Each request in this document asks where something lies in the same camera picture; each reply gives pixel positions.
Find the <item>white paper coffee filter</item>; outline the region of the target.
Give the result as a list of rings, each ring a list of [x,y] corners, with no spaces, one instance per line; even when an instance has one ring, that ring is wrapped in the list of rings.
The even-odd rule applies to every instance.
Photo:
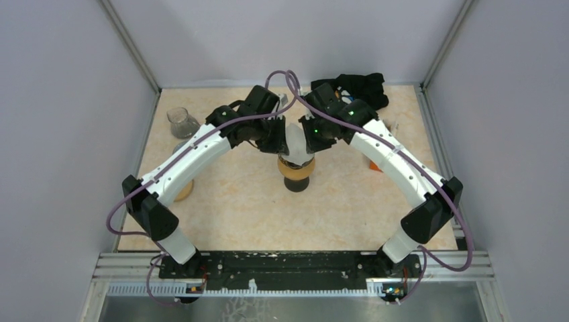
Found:
[[[303,129],[296,123],[290,123],[286,127],[285,134],[289,153],[282,158],[297,166],[303,166],[312,161],[314,154],[307,151],[307,141]]]

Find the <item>orange coffee filter pack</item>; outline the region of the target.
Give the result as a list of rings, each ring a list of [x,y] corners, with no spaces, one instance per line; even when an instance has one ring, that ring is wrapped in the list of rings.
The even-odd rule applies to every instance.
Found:
[[[389,119],[383,119],[382,122],[384,123],[386,129],[390,132],[390,134],[392,136],[396,136],[399,130],[399,123],[396,120],[389,120]],[[370,161],[369,169],[377,172],[382,172],[382,170],[373,161]]]

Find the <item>clear glass carafe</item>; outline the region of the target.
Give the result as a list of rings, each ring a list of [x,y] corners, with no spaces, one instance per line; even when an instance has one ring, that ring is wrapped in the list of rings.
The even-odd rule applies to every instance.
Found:
[[[196,134],[201,126],[199,121],[193,117],[186,108],[176,107],[166,113],[170,122],[170,132],[178,139],[185,139]]]

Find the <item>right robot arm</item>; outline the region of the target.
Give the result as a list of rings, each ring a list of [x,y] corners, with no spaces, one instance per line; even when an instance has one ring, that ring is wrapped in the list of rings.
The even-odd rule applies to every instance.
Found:
[[[331,148],[342,140],[375,163],[403,192],[411,206],[395,234],[378,251],[378,269],[396,276],[404,259],[426,244],[458,208],[463,184],[445,179],[422,164],[386,128],[365,101],[341,100],[325,83],[304,95],[310,113],[300,118],[309,152]]]

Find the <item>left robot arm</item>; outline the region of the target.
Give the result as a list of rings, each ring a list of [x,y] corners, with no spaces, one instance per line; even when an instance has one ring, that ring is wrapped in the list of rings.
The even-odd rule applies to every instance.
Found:
[[[254,142],[264,153],[286,154],[283,113],[290,106],[285,94],[256,85],[245,99],[214,109],[197,133],[157,168],[123,180],[127,213],[184,277],[199,273],[201,259],[169,207],[202,170],[242,142]]]

